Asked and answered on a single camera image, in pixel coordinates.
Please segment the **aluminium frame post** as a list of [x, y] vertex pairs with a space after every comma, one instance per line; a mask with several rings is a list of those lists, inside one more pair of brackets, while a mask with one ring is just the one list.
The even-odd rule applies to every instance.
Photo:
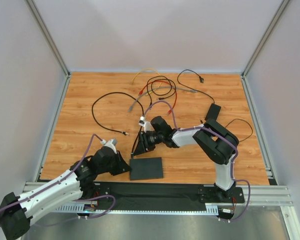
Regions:
[[66, 66], [65, 64], [65, 61], [63, 60], [44, 20], [43, 20], [43, 17], [42, 15], [40, 14], [39, 12], [39, 9], [37, 7], [37, 5], [35, 4], [35, 1], [33, 0], [25, 0], [25, 3], [26, 5], [28, 6], [35, 22], [37, 23], [40, 31], [42, 32], [43, 34], [43, 37], [45, 38], [48, 46], [50, 47], [54, 57], [56, 58], [59, 66], [61, 67], [63, 73], [68, 77], [70, 75], [70, 71], [68, 69], [68, 67]]
[[268, 42], [269, 38], [271, 37], [272, 33], [274, 32], [276, 26], [278, 25], [280, 19], [284, 15], [286, 9], [288, 8], [291, 0], [282, 0], [272, 17], [269, 25], [267, 26], [264, 34], [262, 35], [257, 47], [255, 48], [252, 56], [250, 57], [247, 65], [245, 66], [244, 70], [242, 71], [241, 77], [245, 79], [248, 73], [251, 71], [253, 65], [257, 61], [259, 55], [261, 54], [262, 50], [264, 49], [266, 43]]

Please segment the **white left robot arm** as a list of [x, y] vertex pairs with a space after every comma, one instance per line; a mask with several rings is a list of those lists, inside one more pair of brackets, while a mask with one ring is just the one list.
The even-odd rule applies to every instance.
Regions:
[[0, 228], [6, 239], [23, 236], [39, 219], [71, 201], [91, 201], [98, 175], [120, 175], [131, 170], [120, 151], [102, 147], [84, 156], [59, 177], [20, 195], [10, 192], [0, 204]]

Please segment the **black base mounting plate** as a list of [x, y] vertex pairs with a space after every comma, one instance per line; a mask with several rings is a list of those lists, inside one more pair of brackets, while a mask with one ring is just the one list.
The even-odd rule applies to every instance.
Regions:
[[103, 195], [112, 195], [116, 203], [132, 206], [193, 205], [197, 202], [232, 204], [233, 200], [239, 204], [245, 202], [243, 190], [237, 186], [225, 194], [213, 185], [132, 182], [98, 182], [81, 198], [85, 200]]

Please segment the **aluminium right frame post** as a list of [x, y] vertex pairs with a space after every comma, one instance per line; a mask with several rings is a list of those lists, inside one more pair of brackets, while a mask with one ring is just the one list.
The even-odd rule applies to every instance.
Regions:
[[288, 8], [291, 0], [282, 0], [272, 17], [269, 25], [267, 26], [264, 34], [262, 35], [257, 47], [255, 48], [252, 56], [250, 57], [247, 65], [245, 66], [244, 70], [242, 71], [241, 77], [245, 79], [248, 73], [251, 71], [253, 65], [257, 61], [259, 55], [261, 54], [262, 50], [264, 49], [266, 43], [268, 42], [269, 38], [271, 37], [272, 33], [274, 32], [276, 26], [278, 25], [280, 19], [284, 15], [286, 9]]

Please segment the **aluminium front frame rail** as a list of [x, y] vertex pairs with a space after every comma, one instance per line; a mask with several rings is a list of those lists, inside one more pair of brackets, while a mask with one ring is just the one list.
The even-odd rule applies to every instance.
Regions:
[[[26, 182], [22, 193], [34, 190], [45, 182]], [[238, 185], [242, 188], [245, 200], [247, 200], [248, 186]], [[284, 185], [251, 185], [251, 196], [249, 205], [252, 206], [293, 206], [293, 201], [288, 187]]]

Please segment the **black power adapter brick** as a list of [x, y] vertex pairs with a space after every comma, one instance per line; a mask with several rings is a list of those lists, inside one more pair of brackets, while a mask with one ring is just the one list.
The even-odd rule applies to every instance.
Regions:
[[221, 110], [221, 106], [212, 103], [209, 107], [209, 110], [208, 110], [206, 116], [205, 116], [205, 121], [207, 121], [209, 119], [217, 120], [220, 110]]

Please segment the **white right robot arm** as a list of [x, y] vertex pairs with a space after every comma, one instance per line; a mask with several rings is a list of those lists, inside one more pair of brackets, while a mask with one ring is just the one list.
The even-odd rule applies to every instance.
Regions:
[[215, 164], [215, 194], [229, 197], [236, 187], [233, 176], [233, 161], [238, 155], [238, 138], [214, 119], [192, 128], [172, 128], [161, 117], [150, 122], [141, 117], [139, 125], [143, 128], [138, 134], [138, 143], [132, 155], [137, 156], [164, 144], [169, 148], [198, 145]]

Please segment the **aluminium left frame post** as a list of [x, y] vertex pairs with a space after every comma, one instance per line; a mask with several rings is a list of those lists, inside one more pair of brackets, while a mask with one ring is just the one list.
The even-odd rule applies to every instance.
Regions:
[[45, 38], [48, 46], [50, 47], [54, 57], [56, 58], [59, 66], [61, 67], [63, 73], [68, 77], [70, 75], [70, 71], [68, 69], [68, 67], [66, 66], [65, 64], [65, 61], [63, 60], [44, 20], [43, 20], [43, 17], [42, 15], [40, 14], [39, 12], [39, 9], [37, 7], [37, 5], [35, 4], [35, 1], [33, 0], [25, 0], [25, 3], [26, 5], [28, 6], [35, 22], [37, 23], [40, 31], [42, 32], [43, 34], [43, 37]]

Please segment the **black network switch box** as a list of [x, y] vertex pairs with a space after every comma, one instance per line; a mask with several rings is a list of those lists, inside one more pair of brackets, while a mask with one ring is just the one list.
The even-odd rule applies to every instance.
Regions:
[[164, 177], [163, 164], [161, 157], [131, 159], [130, 180], [151, 180]]

